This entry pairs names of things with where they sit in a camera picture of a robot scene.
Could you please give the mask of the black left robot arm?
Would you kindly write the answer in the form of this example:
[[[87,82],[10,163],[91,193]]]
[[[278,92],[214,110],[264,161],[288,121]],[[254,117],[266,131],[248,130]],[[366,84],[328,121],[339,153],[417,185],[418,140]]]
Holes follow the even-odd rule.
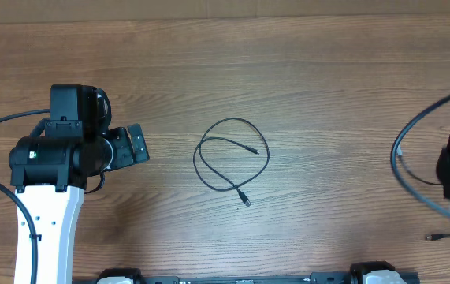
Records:
[[[16,283],[70,283],[76,225],[89,177],[148,161],[140,125],[111,129],[106,93],[54,84],[50,117],[9,154],[17,214]]]

